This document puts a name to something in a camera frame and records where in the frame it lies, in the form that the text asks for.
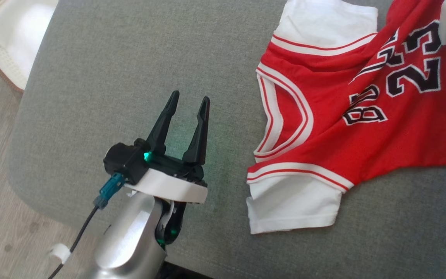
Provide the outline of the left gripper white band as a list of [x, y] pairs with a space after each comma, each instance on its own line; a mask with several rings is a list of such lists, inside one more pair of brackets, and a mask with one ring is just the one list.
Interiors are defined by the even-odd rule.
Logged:
[[179, 91], [172, 92], [147, 137], [151, 152], [148, 159], [134, 154], [124, 163], [126, 187], [165, 200], [202, 204], [208, 194], [202, 165], [206, 162], [209, 97], [204, 97], [201, 102], [196, 115], [197, 127], [182, 157], [184, 162], [161, 155], [166, 152], [165, 141], [179, 95]]

